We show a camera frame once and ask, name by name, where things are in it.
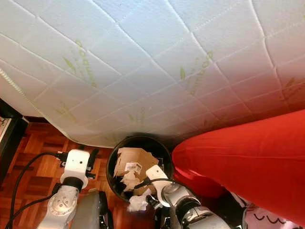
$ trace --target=crumpled paper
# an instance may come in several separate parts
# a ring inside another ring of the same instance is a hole
[[[123,176],[121,182],[126,185],[126,188],[123,190],[123,192],[127,192],[134,190],[134,187],[140,184],[140,179],[135,177],[134,171],[129,171]]]
[[[146,196],[150,195],[152,192],[147,189],[141,196],[133,196],[129,199],[130,205],[128,206],[128,211],[145,211],[148,203],[146,202]]]

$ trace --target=white quilted mattress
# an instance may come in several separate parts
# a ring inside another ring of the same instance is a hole
[[[1,0],[0,96],[70,139],[184,139],[305,108],[303,0]]]

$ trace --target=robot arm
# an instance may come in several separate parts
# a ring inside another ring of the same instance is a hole
[[[37,229],[66,229],[74,218],[77,199],[81,189],[88,184],[86,177],[90,154],[82,150],[71,150],[61,176],[62,186],[48,202],[47,213]]]
[[[167,178],[155,165],[146,171],[150,180]],[[154,181],[159,202],[170,208],[171,227],[175,229],[230,229],[219,216],[203,207],[186,187],[171,181]]]

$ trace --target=black trash bin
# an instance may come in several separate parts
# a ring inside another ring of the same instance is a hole
[[[112,191],[121,199],[129,202],[128,196],[121,195],[122,183],[113,177],[114,168],[118,159],[118,149],[122,147],[142,148],[150,152],[155,158],[159,159],[164,165],[164,172],[168,178],[173,176],[173,164],[169,151],[167,148],[150,136],[135,135],[126,137],[122,140],[111,152],[106,167],[107,181]]]

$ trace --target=wooden floor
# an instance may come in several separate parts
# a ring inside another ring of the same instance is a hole
[[[11,195],[16,178],[28,161],[42,152],[68,152],[78,147],[77,143],[67,139],[50,124],[29,124],[0,189],[0,229],[4,229],[9,218]],[[85,148],[89,153],[93,149],[94,147],[89,146]],[[128,204],[116,197],[108,186],[105,171],[110,152],[111,149],[100,148],[92,171],[97,176],[94,180],[89,180],[80,198],[88,193],[90,188],[95,187],[105,191],[115,229],[153,229],[152,211],[141,214],[128,213],[126,211]],[[60,162],[52,156],[43,156],[32,164],[19,185],[15,211],[27,203],[51,194],[54,184],[60,182],[59,178],[63,173],[63,168],[60,168],[59,164]],[[48,201],[44,201],[24,210],[14,220],[14,229],[36,228],[46,213],[47,203]]]

